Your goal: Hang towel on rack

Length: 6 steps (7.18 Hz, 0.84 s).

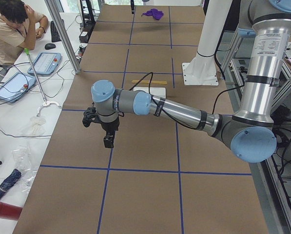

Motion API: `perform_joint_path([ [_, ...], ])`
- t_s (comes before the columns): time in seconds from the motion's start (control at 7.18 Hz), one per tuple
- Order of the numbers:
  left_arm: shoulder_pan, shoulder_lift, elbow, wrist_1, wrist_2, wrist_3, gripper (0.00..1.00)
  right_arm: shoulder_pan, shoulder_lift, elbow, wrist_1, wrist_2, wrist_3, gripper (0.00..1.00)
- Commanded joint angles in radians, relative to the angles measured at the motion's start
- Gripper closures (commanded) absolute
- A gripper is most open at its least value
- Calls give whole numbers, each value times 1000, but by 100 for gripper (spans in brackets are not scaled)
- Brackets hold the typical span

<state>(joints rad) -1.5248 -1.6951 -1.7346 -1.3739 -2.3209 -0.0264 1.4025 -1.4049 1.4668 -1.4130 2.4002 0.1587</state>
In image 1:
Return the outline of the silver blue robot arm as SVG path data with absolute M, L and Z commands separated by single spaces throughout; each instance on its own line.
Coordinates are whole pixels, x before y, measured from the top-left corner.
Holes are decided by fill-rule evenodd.
M 91 87 L 95 122 L 106 131 L 104 145 L 113 148 L 118 114 L 169 117 L 223 142 L 238 158 L 256 163 L 269 158 L 277 140 L 270 116 L 291 34 L 291 0 L 243 0 L 239 33 L 255 37 L 239 110 L 231 116 L 209 114 L 144 91 L 117 89 L 108 80 Z

